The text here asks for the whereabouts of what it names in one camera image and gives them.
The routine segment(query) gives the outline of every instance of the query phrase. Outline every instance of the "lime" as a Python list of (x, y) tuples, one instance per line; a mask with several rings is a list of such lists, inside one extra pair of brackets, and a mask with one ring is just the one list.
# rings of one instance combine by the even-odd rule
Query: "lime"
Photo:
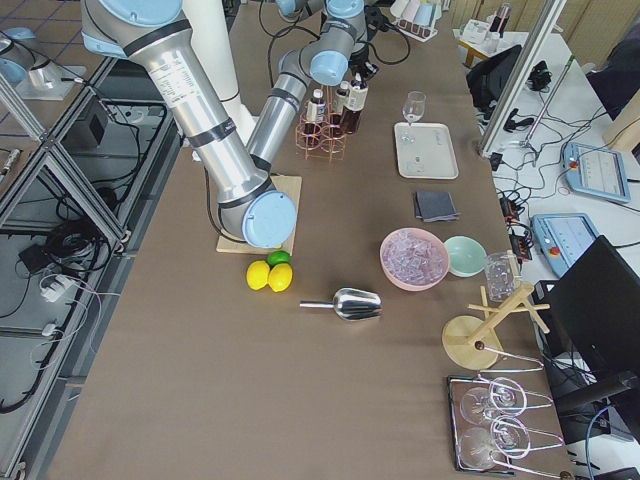
[(272, 267), (275, 267), (280, 263), (289, 263), (289, 262), (291, 262), (291, 255), (289, 255), (284, 250), (276, 250), (275, 252), (271, 252), (267, 256), (267, 263)]
[(260, 290), (269, 279), (269, 264), (264, 260), (256, 260), (247, 268), (247, 285), (252, 290)]
[(289, 288), (293, 279), (293, 269), (288, 263), (279, 263), (269, 273), (269, 286), (274, 292), (282, 292)]

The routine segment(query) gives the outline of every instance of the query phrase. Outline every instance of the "blue and white device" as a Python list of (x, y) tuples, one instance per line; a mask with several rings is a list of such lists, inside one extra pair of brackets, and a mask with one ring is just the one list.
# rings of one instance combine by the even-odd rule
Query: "blue and white device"
[(620, 152), (569, 142), (562, 159), (572, 190), (618, 203), (631, 201)]
[(584, 213), (534, 215), (531, 229), (553, 273), (562, 277), (598, 237)]

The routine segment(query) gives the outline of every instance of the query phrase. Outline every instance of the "wooden round base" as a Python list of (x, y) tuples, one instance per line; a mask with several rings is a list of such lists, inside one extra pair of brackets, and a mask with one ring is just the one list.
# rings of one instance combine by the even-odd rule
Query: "wooden round base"
[[(452, 318), (442, 330), (442, 345), (449, 358), (461, 367), (469, 370), (489, 368), (498, 360), (498, 354), (486, 350), (477, 350), (473, 345), (467, 345), (469, 336), (484, 322), (471, 315), (461, 315)], [(500, 350), (500, 342), (493, 330), (489, 330), (482, 338), (488, 347)]]

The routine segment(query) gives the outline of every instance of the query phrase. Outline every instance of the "scoop handle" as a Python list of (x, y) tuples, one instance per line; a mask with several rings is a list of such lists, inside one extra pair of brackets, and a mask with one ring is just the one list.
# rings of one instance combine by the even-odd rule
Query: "scoop handle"
[(301, 300), (300, 301), (300, 306), (301, 307), (307, 307), (307, 308), (333, 308), (333, 303), (331, 302), (314, 302), (311, 300)]

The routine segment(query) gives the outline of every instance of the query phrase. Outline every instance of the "folded napkin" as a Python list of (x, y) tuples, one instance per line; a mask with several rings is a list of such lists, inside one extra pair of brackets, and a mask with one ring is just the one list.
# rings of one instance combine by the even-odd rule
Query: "folded napkin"
[(459, 214), (449, 192), (418, 190), (413, 200), (416, 218), (425, 222), (450, 222), (458, 219)]

